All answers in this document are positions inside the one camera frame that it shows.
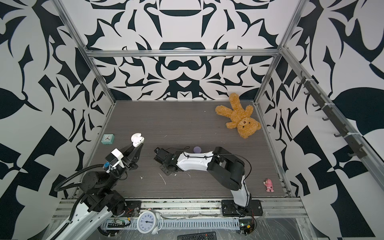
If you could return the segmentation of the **white earbud charging case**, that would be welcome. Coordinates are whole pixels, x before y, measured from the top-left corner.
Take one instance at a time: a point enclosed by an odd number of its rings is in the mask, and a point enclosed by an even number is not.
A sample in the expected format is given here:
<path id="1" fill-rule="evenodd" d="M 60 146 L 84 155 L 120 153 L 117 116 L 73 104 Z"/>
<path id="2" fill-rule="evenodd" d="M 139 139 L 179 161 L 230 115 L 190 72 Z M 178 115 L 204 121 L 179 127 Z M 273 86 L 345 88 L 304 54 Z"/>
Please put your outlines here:
<path id="1" fill-rule="evenodd" d="M 145 138 L 141 133 L 135 133 L 131 136 L 132 145 L 137 148 L 140 144 L 144 142 Z"/>

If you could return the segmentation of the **purple earbud charging case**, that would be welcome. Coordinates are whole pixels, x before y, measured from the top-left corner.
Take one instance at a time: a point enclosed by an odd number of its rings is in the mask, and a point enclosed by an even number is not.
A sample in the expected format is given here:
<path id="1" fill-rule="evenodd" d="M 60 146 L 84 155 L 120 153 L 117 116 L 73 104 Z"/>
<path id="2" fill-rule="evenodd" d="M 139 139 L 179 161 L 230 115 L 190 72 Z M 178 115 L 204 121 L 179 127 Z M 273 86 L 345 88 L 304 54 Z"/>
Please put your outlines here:
<path id="1" fill-rule="evenodd" d="M 200 147 L 196 146 L 196 147 L 194 147 L 193 151 L 196 154 L 200 154 L 202 152 L 202 149 Z"/>

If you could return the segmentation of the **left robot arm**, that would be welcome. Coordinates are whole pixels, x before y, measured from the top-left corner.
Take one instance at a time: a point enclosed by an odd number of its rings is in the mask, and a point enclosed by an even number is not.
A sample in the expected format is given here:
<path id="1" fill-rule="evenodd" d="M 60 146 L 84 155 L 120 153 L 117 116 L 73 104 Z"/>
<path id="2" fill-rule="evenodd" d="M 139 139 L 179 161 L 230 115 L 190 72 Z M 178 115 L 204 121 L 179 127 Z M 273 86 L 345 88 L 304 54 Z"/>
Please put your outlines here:
<path id="1" fill-rule="evenodd" d="M 102 224 L 111 217 L 121 217 L 127 211 L 125 198 L 113 188 L 129 170 L 138 168 L 142 143 L 115 149 L 105 164 L 86 167 L 61 181 L 54 188 L 61 192 L 80 188 L 67 219 L 48 236 L 49 240 L 86 240 L 94 231 L 114 237 L 118 231 L 103 230 Z"/>

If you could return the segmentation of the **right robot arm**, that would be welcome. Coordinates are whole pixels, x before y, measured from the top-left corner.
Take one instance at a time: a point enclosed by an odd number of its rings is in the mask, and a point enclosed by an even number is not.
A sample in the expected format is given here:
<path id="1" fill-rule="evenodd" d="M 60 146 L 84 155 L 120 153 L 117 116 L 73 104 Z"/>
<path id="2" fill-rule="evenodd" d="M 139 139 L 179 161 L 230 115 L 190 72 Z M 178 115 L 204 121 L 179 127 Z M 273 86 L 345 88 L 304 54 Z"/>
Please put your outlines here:
<path id="1" fill-rule="evenodd" d="M 176 172 L 208 172 L 233 195 L 232 200 L 222 200 L 222 215 L 225 217 L 262 216 L 261 201 L 253 200 L 246 185 L 245 163 L 222 147 L 208 153 L 187 153 L 156 148 L 154 160 L 161 164 L 161 170 L 169 176 Z"/>

